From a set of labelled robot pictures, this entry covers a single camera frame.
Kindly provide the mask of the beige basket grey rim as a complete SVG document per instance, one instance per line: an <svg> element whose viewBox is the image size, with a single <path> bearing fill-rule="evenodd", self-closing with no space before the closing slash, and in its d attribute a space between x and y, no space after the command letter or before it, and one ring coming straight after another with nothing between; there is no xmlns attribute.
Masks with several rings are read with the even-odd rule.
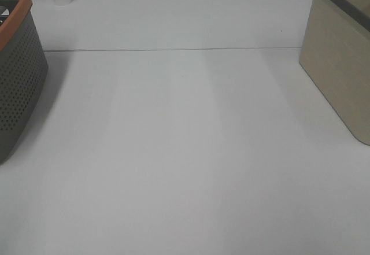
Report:
<svg viewBox="0 0 370 255"><path fill-rule="evenodd" d="M350 133L369 144L369 0L312 0L299 64Z"/></svg>

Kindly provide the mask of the grey perforated basket orange rim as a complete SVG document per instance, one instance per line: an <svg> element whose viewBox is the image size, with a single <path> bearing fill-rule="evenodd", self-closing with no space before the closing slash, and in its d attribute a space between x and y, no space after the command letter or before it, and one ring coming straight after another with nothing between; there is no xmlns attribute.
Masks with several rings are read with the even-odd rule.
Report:
<svg viewBox="0 0 370 255"><path fill-rule="evenodd" d="M49 66L31 14L32 0L1 0L1 162L21 137Z"/></svg>

